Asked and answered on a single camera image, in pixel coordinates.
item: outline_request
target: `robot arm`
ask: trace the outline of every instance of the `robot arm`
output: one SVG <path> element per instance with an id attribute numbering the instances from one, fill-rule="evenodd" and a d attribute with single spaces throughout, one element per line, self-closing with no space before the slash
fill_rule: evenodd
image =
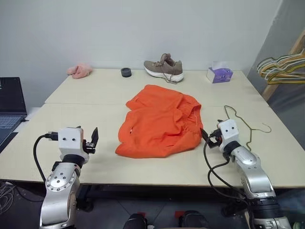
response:
<path id="1" fill-rule="evenodd" d="M 231 158 L 241 176 L 246 200 L 254 216 L 256 229 L 290 229 L 283 216 L 269 177 L 261 167 L 260 158 L 239 144 L 238 129 L 232 119 L 221 121 L 210 137 L 202 130 L 209 147 L 219 146 L 225 158 Z M 210 141 L 215 137 L 216 143 Z"/>
<path id="2" fill-rule="evenodd" d="M 80 186 L 81 167 L 95 152 L 98 130 L 94 130 L 92 141 L 83 139 L 83 129 L 64 128 L 55 140 L 59 141 L 61 162 L 54 164 L 46 179 L 46 197 L 41 207 L 40 229 L 74 228 L 76 195 Z"/>

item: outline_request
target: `floor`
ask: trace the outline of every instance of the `floor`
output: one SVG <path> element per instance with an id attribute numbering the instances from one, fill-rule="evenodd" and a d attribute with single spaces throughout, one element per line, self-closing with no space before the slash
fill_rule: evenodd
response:
<path id="1" fill-rule="evenodd" d="M 20 188 L 22 195 L 30 199 L 41 199 Z M 41 203 L 33 203 L 14 193 L 11 208 L 0 215 L 1 229 L 38 228 Z M 156 229 L 178 226 L 174 217 L 175 211 L 197 210 L 205 215 L 211 228 L 247 228 L 243 216 L 224 218 L 221 208 L 224 204 L 207 202 L 188 202 L 169 200 L 140 199 L 97 199 L 94 209 L 87 213 L 77 211 L 77 229 L 121 229 L 130 214 L 145 212 L 146 218 Z"/>

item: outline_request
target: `sneaker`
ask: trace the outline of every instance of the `sneaker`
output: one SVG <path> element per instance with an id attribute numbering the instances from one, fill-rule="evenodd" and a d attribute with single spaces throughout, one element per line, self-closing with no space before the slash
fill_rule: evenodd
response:
<path id="1" fill-rule="evenodd" d="M 144 68 L 149 75 L 164 78 L 168 83 L 183 79 L 182 62 L 175 62 L 169 53 L 163 54 L 159 62 L 145 61 Z"/>

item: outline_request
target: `pink towel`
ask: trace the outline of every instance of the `pink towel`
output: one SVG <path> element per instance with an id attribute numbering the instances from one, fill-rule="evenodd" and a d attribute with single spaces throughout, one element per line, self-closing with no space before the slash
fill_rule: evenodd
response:
<path id="1" fill-rule="evenodd" d="M 68 75 L 72 75 L 74 79 L 80 79 L 88 76 L 92 72 L 90 65 L 86 63 L 79 63 L 78 65 L 71 67 L 67 70 Z"/>

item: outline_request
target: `tissue box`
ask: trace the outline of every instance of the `tissue box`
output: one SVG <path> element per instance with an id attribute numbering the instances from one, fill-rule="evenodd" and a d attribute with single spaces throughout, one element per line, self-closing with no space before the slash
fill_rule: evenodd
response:
<path id="1" fill-rule="evenodd" d="M 222 83 L 222 82 L 229 82 L 231 80 L 232 75 L 233 72 L 229 68 L 219 68 L 215 70 L 209 68 L 206 77 L 212 83 Z"/>

